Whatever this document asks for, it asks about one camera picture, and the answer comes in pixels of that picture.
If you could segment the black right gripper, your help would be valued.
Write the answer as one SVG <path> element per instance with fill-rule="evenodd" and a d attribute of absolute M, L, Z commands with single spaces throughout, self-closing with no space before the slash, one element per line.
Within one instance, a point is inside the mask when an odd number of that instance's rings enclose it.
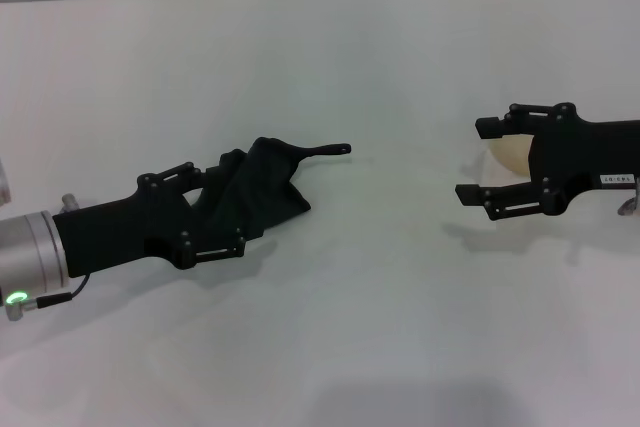
<path fill-rule="evenodd" d="M 591 122 L 573 104 L 511 104 L 502 117 L 482 117 L 481 139 L 533 135 L 532 182 L 499 187 L 458 184 L 463 206 L 483 207 L 492 221 L 564 213 L 577 196 L 594 190 L 636 191 L 639 181 L 639 122 Z"/>

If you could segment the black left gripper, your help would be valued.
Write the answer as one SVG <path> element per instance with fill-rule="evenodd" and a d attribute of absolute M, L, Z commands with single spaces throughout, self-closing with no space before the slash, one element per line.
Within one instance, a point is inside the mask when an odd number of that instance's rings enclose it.
<path fill-rule="evenodd" d="M 188 233 L 193 215 L 183 194 L 200 189 L 218 197 L 215 169 L 202 171 L 187 162 L 138 178 L 131 196 L 53 217 L 71 278 L 82 277 L 146 257 L 158 257 L 178 269 L 242 257 L 241 229 L 221 235 Z"/>

